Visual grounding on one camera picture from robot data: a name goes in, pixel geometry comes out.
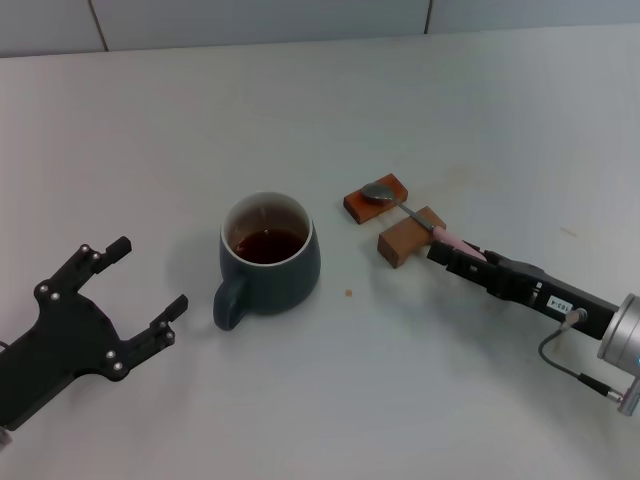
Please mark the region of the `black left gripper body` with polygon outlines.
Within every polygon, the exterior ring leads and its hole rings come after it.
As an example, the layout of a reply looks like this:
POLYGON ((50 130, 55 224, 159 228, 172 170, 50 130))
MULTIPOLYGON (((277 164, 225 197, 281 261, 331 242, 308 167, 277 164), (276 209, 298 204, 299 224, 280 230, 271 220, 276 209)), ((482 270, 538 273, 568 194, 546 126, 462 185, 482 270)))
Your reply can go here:
POLYGON ((125 377, 122 341, 90 300, 44 300, 36 323, 1 352, 1 426, 15 430, 77 378, 125 377))

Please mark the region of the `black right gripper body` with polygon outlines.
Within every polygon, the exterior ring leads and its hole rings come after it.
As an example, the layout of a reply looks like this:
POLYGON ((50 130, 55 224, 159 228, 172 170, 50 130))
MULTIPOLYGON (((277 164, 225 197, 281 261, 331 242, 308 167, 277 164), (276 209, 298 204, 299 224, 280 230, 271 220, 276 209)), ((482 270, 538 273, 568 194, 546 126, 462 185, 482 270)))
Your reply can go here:
POLYGON ((487 291, 499 299, 522 304, 559 322, 574 310, 586 317, 574 327, 601 340, 618 306, 548 275, 539 267, 502 259, 494 265, 487 291))

